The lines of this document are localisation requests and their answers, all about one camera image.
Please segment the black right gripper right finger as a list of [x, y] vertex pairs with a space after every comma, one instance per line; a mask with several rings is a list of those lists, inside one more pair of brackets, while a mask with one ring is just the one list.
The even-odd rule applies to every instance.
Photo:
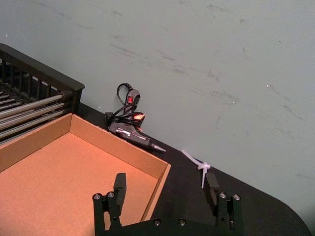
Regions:
[[239, 194], [228, 195], [221, 190], [213, 173], [205, 174], [203, 190], [212, 214], [216, 218], [217, 229], [244, 229], [241, 196]]

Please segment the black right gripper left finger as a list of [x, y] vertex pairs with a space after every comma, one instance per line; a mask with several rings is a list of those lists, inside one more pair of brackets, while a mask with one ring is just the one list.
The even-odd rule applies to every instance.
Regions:
[[96, 193], [93, 195], [94, 230], [105, 231], [105, 212], [109, 213], [110, 229], [122, 227], [120, 216], [126, 196], [126, 173], [118, 173], [113, 185], [113, 191], [106, 195]]

